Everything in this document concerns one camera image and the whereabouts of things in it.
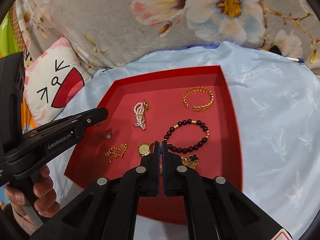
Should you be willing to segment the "left human hand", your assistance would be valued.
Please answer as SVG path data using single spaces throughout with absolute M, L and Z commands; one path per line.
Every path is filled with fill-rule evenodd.
M 47 165 L 40 169 L 40 175 L 41 179 L 33 187 L 33 192 L 37 197 L 34 203 L 35 210 L 39 215 L 51 218 L 60 210 L 60 204 L 56 201 L 56 192 L 53 189 L 54 183 Z M 17 229 L 24 231 L 27 236 L 32 235 L 36 231 L 36 227 L 23 210 L 23 206 L 27 203 L 25 195 L 10 184 L 5 186 L 4 193 L 9 200 L 13 219 L 17 222 Z

